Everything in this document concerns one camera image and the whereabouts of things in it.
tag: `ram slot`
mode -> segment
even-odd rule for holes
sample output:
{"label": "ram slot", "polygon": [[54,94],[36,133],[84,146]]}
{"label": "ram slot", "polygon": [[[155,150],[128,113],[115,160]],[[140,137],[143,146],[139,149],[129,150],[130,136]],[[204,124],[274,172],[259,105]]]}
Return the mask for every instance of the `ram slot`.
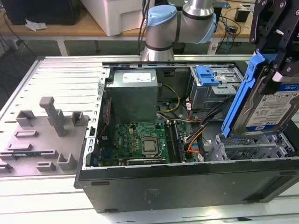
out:
{"label": "ram slot", "polygon": [[164,122],[164,131],[165,131],[165,136],[166,136],[166,143],[167,143],[167,149],[168,149],[170,163],[176,163],[178,161],[177,161],[176,151],[174,149],[175,142],[172,139],[170,124],[167,124],[166,122]]}
{"label": "ram slot", "polygon": [[174,129],[174,135],[175,135],[175,140],[176,140],[176,143],[177,143],[177,153],[179,154],[180,156],[180,162],[183,162],[185,161],[185,152],[184,152],[184,148],[183,148],[183,145],[182,145],[182,141],[181,141],[181,138],[179,136],[179,130],[178,130],[178,125],[176,123],[172,124],[173,125],[173,129]]}
{"label": "ram slot", "polygon": [[174,154],[176,155],[177,162],[182,162],[181,150],[182,150],[182,143],[177,131],[177,124],[171,124],[171,138],[174,145]]}

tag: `workbench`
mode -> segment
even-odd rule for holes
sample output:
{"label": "workbench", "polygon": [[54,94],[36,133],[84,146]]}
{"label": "workbench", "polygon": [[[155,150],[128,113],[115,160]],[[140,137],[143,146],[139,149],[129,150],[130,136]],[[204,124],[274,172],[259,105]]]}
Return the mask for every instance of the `workbench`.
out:
{"label": "workbench", "polygon": [[[236,8],[240,4],[239,2],[230,2],[230,9],[223,9],[222,15],[234,19]],[[3,38],[9,42],[13,49],[17,50],[15,40],[18,38],[7,27],[4,19],[4,12],[0,14],[0,34]],[[62,56],[68,56],[68,49],[65,46],[65,41],[95,41],[96,50],[100,49],[99,41],[137,41],[139,29],[133,29],[125,31],[120,35],[106,36],[101,27],[93,19],[93,17],[87,12],[82,11],[78,22],[73,26],[61,26],[61,25],[47,25],[48,29],[38,30],[34,32],[24,25],[14,26],[8,20],[10,28],[22,39],[22,40],[47,40],[56,41]],[[252,14],[249,14],[246,23],[239,23],[242,27],[240,34],[236,37],[235,42],[249,42],[249,35],[251,29]],[[235,25],[232,21],[228,21],[228,24]],[[210,40],[210,46],[208,54],[215,54],[218,44],[222,41],[225,35],[225,27],[222,22],[219,22],[216,32]]]}
{"label": "workbench", "polygon": [[[245,55],[175,56],[178,61],[241,61]],[[17,127],[20,110],[46,116],[41,97],[53,96],[64,115],[83,111],[92,115],[99,70],[104,62],[139,61],[139,56],[46,57],[36,60],[0,111],[0,150]],[[1,223],[298,223],[299,184],[270,203],[98,214],[82,189],[73,187],[75,175],[0,178]]]}

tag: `green circuit board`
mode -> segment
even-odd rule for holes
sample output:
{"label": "green circuit board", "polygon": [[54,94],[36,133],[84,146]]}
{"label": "green circuit board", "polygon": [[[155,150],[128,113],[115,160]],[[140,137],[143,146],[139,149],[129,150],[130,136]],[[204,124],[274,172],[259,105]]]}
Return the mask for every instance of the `green circuit board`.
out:
{"label": "green circuit board", "polygon": [[[187,135],[184,124],[178,124],[181,140]],[[155,139],[158,142],[158,154],[152,158],[159,157],[166,159],[169,163],[167,141],[164,130],[164,123],[136,123],[119,124],[115,126],[114,148],[112,158],[117,165],[117,159],[145,158],[142,154],[142,140]]]}

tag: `motherboard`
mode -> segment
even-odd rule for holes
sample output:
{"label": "motherboard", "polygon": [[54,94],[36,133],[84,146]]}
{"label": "motherboard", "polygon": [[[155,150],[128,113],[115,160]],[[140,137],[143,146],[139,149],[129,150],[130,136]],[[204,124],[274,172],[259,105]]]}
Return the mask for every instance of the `motherboard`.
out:
{"label": "motherboard", "polygon": [[187,136],[181,123],[117,124],[114,145],[101,149],[103,166],[124,166],[182,162],[182,142]]}

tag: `gray robot arm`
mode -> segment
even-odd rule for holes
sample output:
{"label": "gray robot arm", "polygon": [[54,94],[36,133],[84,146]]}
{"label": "gray robot arm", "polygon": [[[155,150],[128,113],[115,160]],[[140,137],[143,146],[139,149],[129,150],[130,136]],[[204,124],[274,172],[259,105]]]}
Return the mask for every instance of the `gray robot arm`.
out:
{"label": "gray robot arm", "polygon": [[143,61],[171,61],[172,44],[205,43],[213,35],[216,15],[212,0],[189,0],[182,12],[161,5],[149,10]]}

